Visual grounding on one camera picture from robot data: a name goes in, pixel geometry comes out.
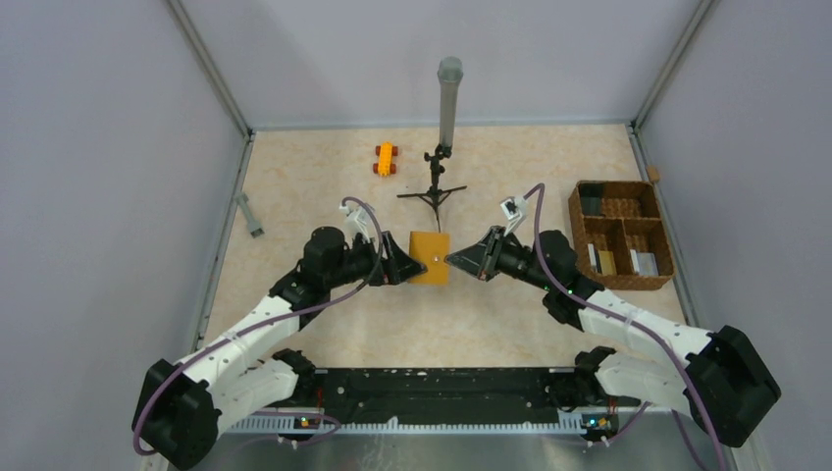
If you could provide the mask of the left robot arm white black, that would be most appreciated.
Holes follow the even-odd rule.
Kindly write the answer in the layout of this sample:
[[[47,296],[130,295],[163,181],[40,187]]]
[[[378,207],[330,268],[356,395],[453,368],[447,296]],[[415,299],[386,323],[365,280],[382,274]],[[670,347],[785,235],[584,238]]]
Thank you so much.
[[[316,229],[295,267],[239,322],[177,362],[161,359],[147,370],[131,424],[140,451],[158,452],[188,470],[257,409],[282,399],[308,402],[315,381],[302,371],[300,357],[258,359],[335,305],[333,289],[359,281],[395,286],[426,270],[389,232],[375,246],[363,235],[348,240],[337,228]]]

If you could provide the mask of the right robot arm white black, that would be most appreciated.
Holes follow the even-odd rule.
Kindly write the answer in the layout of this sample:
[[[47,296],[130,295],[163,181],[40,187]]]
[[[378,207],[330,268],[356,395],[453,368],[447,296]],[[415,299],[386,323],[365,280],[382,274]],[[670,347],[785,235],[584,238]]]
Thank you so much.
[[[690,417],[726,446],[740,447],[779,401],[782,390],[748,336],[731,326],[717,332],[669,321],[583,275],[560,231],[544,231],[531,246],[493,226],[446,263],[488,282],[506,275],[546,291],[543,305],[558,323],[615,340],[577,356],[584,371],[575,390],[588,404],[626,396]]]

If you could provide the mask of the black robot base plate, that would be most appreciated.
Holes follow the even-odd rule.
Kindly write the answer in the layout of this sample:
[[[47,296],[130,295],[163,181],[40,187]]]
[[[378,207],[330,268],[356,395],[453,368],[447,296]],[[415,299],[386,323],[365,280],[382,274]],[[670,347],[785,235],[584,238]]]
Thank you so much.
[[[319,369],[296,350],[272,357],[298,376],[292,395],[276,408],[322,413],[343,427],[390,420],[404,426],[548,425],[579,408],[640,405],[606,394],[572,368]]]

